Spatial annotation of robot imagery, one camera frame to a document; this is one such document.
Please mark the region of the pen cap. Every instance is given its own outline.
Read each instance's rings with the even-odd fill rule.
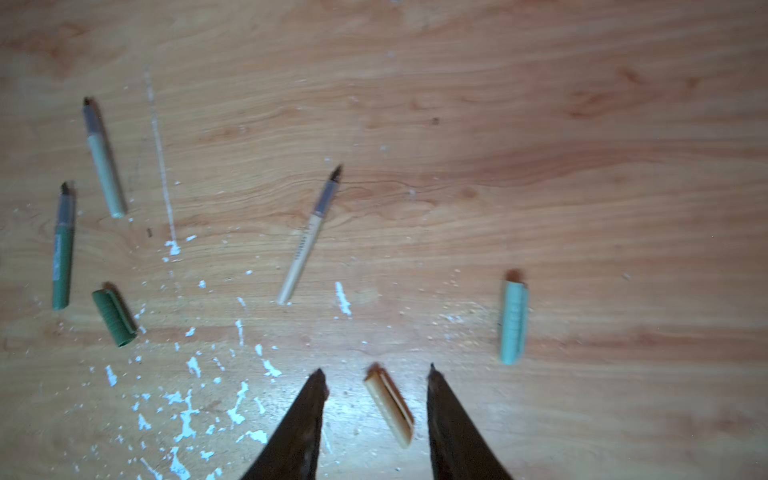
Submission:
[[[528,289],[524,283],[506,282],[502,316],[502,363],[511,365],[523,354],[528,326]]]
[[[134,324],[128,318],[118,295],[110,289],[96,290],[91,294],[101,318],[118,346],[125,346],[136,338]]]

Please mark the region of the brush tip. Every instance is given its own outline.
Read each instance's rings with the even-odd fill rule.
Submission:
[[[342,166],[339,165],[338,167],[336,167],[336,169],[333,171],[333,173],[331,173],[331,181],[332,182],[338,182],[339,179],[341,178],[341,167]]]

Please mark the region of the wood grain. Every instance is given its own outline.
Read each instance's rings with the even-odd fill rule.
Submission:
[[[768,477],[765,2],[10,0],[0,12],[3,478],[153,478],[141,458],[176,478],[179,446],[192,478],[237,479],[262,446],[237,439],[271,435],[318,367],[331,392],[319,477],[428,478],[431,362],[518,480]],[[85,95],[133,221],[107,212]],[[53,313],[63,180],[79,213],[71,305]],[[496,328],[511,268],[531,318],[507,367]],[[146,333],[123,349],[90,299],[106,281],[145,309]],[[415,417],[407,450],[362,384],[374,361]],[[241,382],[238,425],[227,410]],[[175,442],[187,407],[162,395],[187,390],[196,435]]]

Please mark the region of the wooden table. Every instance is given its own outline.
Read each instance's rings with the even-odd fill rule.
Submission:
[[[262,448],[247,433],[271,435],[322,367],[318,477],[429,478],[434,362],[517,480],[768,478],[767,8],[5,2],[0,476],[175,480],[176,459],[236,480]],[[85,95],[121,220],[85,143]],[[53,313],[64,180],[73,287]],[[503,366],[510,268],[531,317],[525,357]],[[107,281],[146,330],[122,349],[90,298]],[[407,450],[362,385],[374,361],[415,416]]]

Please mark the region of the scratched surface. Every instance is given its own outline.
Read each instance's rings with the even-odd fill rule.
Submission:
[[[236,480],[322,367],[319,477],[428,478],[435,362],[518,480],[768,478],[765,2],[0,12],[1,477]],[[85,143],[85,95],[122,220]],[[52,313],[64,180],[72,295]],[[531,318],[524,359],[502,366],[510,268]],[[107,281],[146,330],[122,349],[90,298]],[[415,416],[407,450],[363,388],[373,361]]]

